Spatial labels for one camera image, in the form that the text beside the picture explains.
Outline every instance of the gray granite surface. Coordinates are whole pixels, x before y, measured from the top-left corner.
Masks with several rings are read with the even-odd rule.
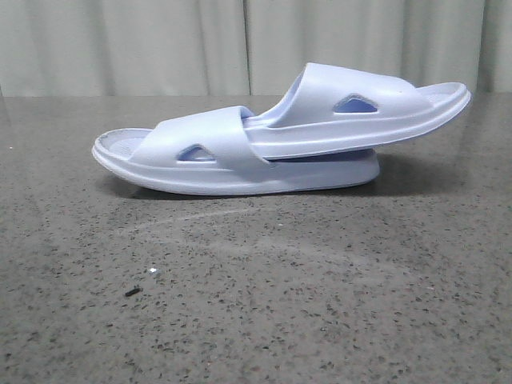
[[[512,382],[512,94],[347,189],[166,194],[90,155],[277,100],[0,100],[1,383]]]

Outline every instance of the white curtain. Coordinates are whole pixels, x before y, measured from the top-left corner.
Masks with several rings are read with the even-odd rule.
[[[0,0],[0,87],[282,94],[322,62],[512,91],[511,40],[512,0]]]

